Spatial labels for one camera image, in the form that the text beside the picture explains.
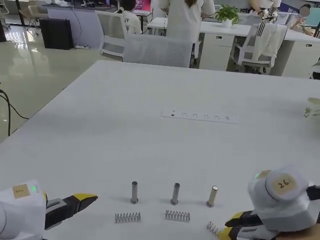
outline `green plant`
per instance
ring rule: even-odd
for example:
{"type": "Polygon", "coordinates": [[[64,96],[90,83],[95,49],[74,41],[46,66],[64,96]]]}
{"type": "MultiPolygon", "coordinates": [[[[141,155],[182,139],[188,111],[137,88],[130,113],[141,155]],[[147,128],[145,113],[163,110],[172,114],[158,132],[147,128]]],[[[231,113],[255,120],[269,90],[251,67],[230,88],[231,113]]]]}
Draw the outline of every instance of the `green plant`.
{"type": "Polygon", "coordinates": [[[215,18],[219,21],[232,20],[232,24],[239,21],[238,10],[235,6],[222,5],[222,7],[215,13],[215,18]]]}

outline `white cabinet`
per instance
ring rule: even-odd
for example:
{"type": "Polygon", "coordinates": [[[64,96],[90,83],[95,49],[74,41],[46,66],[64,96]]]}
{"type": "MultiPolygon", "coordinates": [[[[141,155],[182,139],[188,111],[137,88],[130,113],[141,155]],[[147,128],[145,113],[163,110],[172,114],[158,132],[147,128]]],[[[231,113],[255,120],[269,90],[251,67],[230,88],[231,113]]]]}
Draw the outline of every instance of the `white cabinet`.
{"type": "Polygon", "coordinates": [[[284,41],[270,74],[307,79],[320,57],[320,43],[284,41]]]}
{"type": "Polygon", "coordinates": [[[206,33],[200,69],[226,71],[235,36],[206,33]]]}
{"type": "Polygon", "coordinates": [[[320,43],[296,41],[283,70],[283,77],[308,78],[311,67],[320,58],[320,43]]]}

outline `black box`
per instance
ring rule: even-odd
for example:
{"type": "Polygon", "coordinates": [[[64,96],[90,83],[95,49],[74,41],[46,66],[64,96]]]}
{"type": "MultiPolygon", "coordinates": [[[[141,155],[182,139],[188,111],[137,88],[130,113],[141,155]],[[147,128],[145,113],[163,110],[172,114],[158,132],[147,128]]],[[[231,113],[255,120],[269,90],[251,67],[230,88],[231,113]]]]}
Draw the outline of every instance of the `black box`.
{"type": "Polygon", "coordinates": [[[4,28],[2,27],[1,22],[0,22],[0,43],[6,42],[6,41],[7,41],[7,39],[6,39],[5,31],[4,31],[4,28]]]}
{"type": "Polygon", "coordinates": [[[74,48],[69,20],[48,18],[39,21],[46,49],[70,50],[74,48]]]}

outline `power strip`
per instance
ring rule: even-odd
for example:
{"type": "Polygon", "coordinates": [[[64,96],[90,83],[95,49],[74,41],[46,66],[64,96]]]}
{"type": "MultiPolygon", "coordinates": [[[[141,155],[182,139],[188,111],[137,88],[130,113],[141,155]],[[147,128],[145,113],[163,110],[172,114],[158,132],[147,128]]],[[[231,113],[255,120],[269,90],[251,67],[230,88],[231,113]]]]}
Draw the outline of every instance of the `power strip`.
{"type": "Polygon", "coordinates": [[[88,45],[85,45],[85,46],[76,45],[75,48],[76,48],[76,49],[91,49],[91,47],[88,46],[88,45]]]}
{"type": "Polygon", "coordinates": [[[198,121],[226,123],[226,124],[239,123],[238,117],[234,115],[231,116],[229,114],[208,113],[208,112],[198,112],[198,111],[181,111],[174,108],[163,110],[161,116],[165,118],[188,119],[188,120],[198,120],[198,121]]]}

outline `metal spring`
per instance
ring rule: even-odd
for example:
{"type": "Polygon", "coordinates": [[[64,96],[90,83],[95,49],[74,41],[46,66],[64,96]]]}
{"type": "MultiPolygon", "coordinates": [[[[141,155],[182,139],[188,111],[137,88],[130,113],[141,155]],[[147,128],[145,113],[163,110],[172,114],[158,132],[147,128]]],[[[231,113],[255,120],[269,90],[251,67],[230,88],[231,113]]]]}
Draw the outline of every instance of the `metal spring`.
{"type": "Polygon", "coordinates": [[[115,222],[137,222],[141,220],[140,212],[133,213],[116,213],[114,216],[115,222]]]}
{"type": "Polygon", "coordinates": [[[220,237],[220,233],[222,229],[218,228],[217,225],[215,225],[212,221],[208,223],[206,226],[206,229],[209,229],[209,231],[214,234],[217,238],[220,237]]]}
{"type": "Polygon", "coordinates": [[[165,211],[165,218],[168,220],[173,220],[173,221],[189,222],[190,221],[190,212],[166,210],[165,211]]]}

